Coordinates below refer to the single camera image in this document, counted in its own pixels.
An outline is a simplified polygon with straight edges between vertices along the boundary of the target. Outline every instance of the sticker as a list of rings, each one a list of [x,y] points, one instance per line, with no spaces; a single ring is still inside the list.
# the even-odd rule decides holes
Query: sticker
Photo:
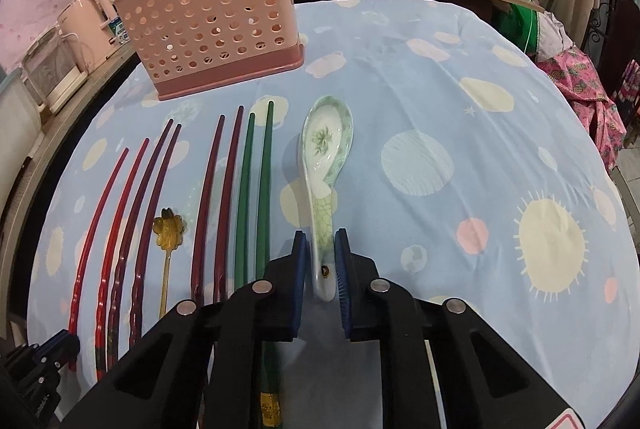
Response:
[[[584,429],[582,422],[571,408],[565,409],[564,412],[556,418],[546,429]]]

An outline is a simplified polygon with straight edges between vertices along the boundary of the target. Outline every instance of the green chopstick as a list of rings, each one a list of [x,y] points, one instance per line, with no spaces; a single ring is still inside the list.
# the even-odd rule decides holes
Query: green chopstick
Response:
[[[244,141],[244,155],[240,173],[240,190],[238,192],[238,219],[236,220],[236,261],[234,263],[234,291],[248,283],[247,256],[248,240],[246,237],[249,222],[249,189],[251,183],[251,154],[254,147],[255,114],[249,115]]]
[[[273,101],[267,109],[267,124],[264,128],[260,187],[258,189],[258,226],[255,243],[255,278],[262,279],[270,255],[270,208],[271,208],[271,136],[273,134]]]

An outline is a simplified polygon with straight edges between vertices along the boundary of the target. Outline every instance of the perforated plastic basket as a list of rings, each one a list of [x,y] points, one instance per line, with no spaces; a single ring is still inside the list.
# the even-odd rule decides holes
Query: perforated plastic basket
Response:
[[[303,64],[293,0],[116,0],[160,100]]]

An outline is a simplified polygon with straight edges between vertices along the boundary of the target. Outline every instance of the maroon chopstick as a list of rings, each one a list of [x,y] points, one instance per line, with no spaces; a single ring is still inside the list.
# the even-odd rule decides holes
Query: maroon chopstick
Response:
[[[226,159],[225,180],[220,198],[220,217],[218,218],[218,235],[216,236],[216,258],[213,267],[213,302],[226,300],[226,251],[229,246],[229,220],[231,214],[231,190],[234,184],[234,171],[238,155],[238,141],[242,128],[244,107],[238,107],[236,123],[231,135],[229,156]]]
[[[109,277],[111,274],[111,265],[113,264],[113,254],[116,251],[116,243],[118,242],[118,233],[120,232],[120,224],[124,215],[124,208],[129,200],[133,180],[138,173],[140,162],[145,154],[146,147],[149,145],[149,139],[145,138],[138,150],[138,156],[129,171],[129,177],[125,183],[120,201],[116,208],[116,214],[111,223],[109,239],[107,241],[107,249],[104,251],[104,259],[102,260],[102,272],[100,273],[100,287],[98,288],[98,306],[95,311],[95,372],[98,380],[101,380],[107,372],[107,356],[105,351],[105,323],[107,314],[107,293],[109,291]]]
[[[202,293],[202,276],[204,274],[204,253],[207,245],[207,224],[209,222],[209,205],[211,202],[211,187],[213,185],[213,175],[216,172],[216,162],[218,161],[218,151],[220,149],[220,139],[225,126],[225,116],[220,115],[218,127],[213,137],[207,171],[204,174],[202,184],[202,194],[200,196],[200,207],[198,208],[198,220],[196,222],[196,232],[193,239],[193,259],[191,260],[191,299],[198,305],[204,304]]]
[[[102,211],[104,210],[104,205],[107,202],[107,198],[109,197],[109,193],[111,192],[111,187],[113,187],[114,181],[116,181],[116,176],[118,176],[118,172],[124,163],[124,158],[129,154],[129,149],[124,148],[122,154],[120,154],[120,158],[118,159],[113,171],[111,171],[111,176],[109,176],[109,180],[102,191],[102,195],[100,196],[100,201],[98,201],[98,205],[95,207],[94,217],[91,218],[91,223],[89,224],[89,230],[86,233],[86,238],[84,240],[84,247],[82,247],[82,253],[80,255],[80,261],[78,262],[78,271],[76,271],[76,282],[74,282],[74,292],[71,297],[71,307],[69,313],[69,333],[76,334],[78,333],[78,313],[80,310],[80,296],[82,294],[82,282],[84,281],[84,273],[86,272],[86,264],[89,261],[89,253],[91,252],[91,247],[94,243],[95,231],[98,228],[98,222],[100,221],[100,216],[102,215]],[[76,370],[76,361],[72,360],[69,362],[69,369],[71,371]]]
[[[164,153],[164,158],[162,158],[162,164],[158,171],[158,176],[156,176],[154,189],[151,192],[151,199],[149,199],[149,205],[146,208],[145,222],[142,224],[138,255],[136,256],[136,275],[133,279],[133,286],[131,289],[129,348],[132,348],[142,336],[142,298],[145,293],[146,258],[149,254],[151,230],[153,228],[154,217],[156,215],[156,208],[158,208],[158,200],[160,199],[160,191],[162,190],[162,184],[164,183],[164,176],[166,175],[169,160],[171,160],[171,155],[174,152],[175,143],[178,140],[181,128],[182,126],[180,124],[175,127],[174,135],[171,137],[169,145],[166,148],[166,153]]]
[[[156,161],[164,145],[169,130],[173,125],[174,120],[169,119],[164,131],[158,139],[158,143],[151,153],[151,158],[146,165],[145,172],[142,174],[140,180],[140,186],[133,198],[133,204],[129,211],[129,219],[124,228],[122,234],[122,241],[120,242],[120,251],[118,252],[118,262],[116,263],[116,269],[113,273],[113,286],[111,287],[111,303],[109,307],[109,316],[107,319],[107,368],[111,369],[113,365],[118,361],[118,340],[120,337],[120,304],[122,302],[122,283],[124,281],[124,274],[127,268],[127,259],[129,258],[129,250],[131,248],[131,241],[133,240],[133,232],[138,221],[138,215],[140,213],[140,207],[142,206],[142,200],[145,197],[146,187],[148,186],[151,174],[156,166]]]

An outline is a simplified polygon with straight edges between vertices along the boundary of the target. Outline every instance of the round table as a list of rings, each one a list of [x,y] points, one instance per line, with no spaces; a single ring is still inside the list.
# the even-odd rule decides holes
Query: round table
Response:
[[[218,204],[238,105],[256,114],[252,257],[259,154],[267,104],[274,101],[271,255],[278,257],[289,253],[296,229],[309,231],[299,136],[313,103],[331,94],[347,103],[354,122],[351,154],[335,185],[334,229],[346,228],[352,250],[373,258],[381,276],[415,297],[468,301],[586,427],[595,428],[636,369],[640,271],[617,190],[560,92],[511,43],[454,5],[342,0],[298,5],[296,12],[306,44],[302,68],[158,102],[139,65],[78,142],[34,260],[31,343],[67,326],[92,214],[121,149],[128,146],[132,153],[108,198],[89,256],[78,372],[63,371],[60,412],[68,412],[96,380],[93,338],[102,256],[124,180],[145,136],[155,142],[169,118],[182,124],[159,200],[159,208],[170,206],[187,225],[184,242],[172,255],[171,307],[190,295],[207,157],[218,117],[227,117],[207,235],[210,301]],[[127,350],[133,265],[149,194],[150,189],[124,280],[120,354]],[[233,225],[230,239],[233,250]],[[232,256],[229,262],[232,276]],[[143,332],[158,320],[163,263],[153,239]],[[287,426],[382,425],[377,344],[344,340],[337,299],[320,303],[307,293],[300,337],[280,349]]]

